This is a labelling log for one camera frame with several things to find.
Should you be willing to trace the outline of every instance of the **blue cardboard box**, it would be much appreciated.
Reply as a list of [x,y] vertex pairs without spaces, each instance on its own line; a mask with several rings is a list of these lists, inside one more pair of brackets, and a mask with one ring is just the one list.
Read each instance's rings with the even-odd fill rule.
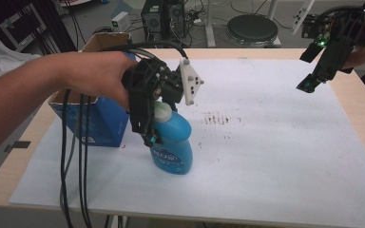
[[[116,45],[124,45],[129,39],[128,33],[97,33],[87,42],[82,52],[99,51]],[[65,91],[61,90],[53,94],[48,104],[55,113],[62,118],[63,101]],[[67,102],[67,127],[76,134],[79,139],[79,108],[80,93],[71,91]],[[82,119],[82,143],[95,146],[119,147],[129,115],[120,105],[107,97],[92,97],[90,100],[89,129],[88,138],[86,132],[86,115]]]

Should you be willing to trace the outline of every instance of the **wooden table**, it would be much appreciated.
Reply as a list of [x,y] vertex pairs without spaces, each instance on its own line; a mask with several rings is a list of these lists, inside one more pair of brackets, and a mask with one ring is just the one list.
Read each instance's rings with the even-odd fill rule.
[[[174,49],[151,49],[150,52],[161,59],[180,58]],[[303,49],[187,49],[190,59],[298,59]],[[352,74],[338,73],[332,82],[332,88],[343,106],[358,137],[365,146],[365,85],[359,77]],[[0,206],[10,205],[8,200],[21,179],[29,159],[48,129],[55,114],[47,104],[43,104],[29,128],[20,140],[31,141],[28,149],[13,149],[0,168]]]

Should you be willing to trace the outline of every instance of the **bottle label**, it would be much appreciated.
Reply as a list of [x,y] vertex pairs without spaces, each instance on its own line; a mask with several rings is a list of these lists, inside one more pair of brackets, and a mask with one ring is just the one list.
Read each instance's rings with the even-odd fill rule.
[[153,157],[157,159],[157,162],[159,162],[161,166],[167,166],[169,169],[174,169],[174,172],[183,171],[183,161],[175,154],[172,154],[167,149],[163,148],[161,144],[153,145],[151,151]]

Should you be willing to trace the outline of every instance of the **white paper surface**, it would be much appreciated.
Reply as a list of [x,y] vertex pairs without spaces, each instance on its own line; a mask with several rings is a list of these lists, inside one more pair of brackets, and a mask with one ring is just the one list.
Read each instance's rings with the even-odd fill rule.
[[[156,167],[129,124],[121,148],[89,148],[90,210],[365,227],[365,150],[329,85],[313,94],[296,89],[314,65],[247,59],[191,64],[205,83],[194,105],[178,105],[192,125],[190,172],[176,176]],[[55,118],[10,203],[59,207],[60,151],[61,121]],[[75,209],[77,159],[67,175]]]

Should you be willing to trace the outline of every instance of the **blue spray bottle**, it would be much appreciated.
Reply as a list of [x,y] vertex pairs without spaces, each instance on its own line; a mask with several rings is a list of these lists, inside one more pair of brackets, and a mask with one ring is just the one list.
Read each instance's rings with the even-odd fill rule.
[[165,172],[186,174],[192,164],[192,149],[189,144],[191,125],[170,105],[156,101],[155,129],[162,137],[162,143],[150,147],[155,164]]

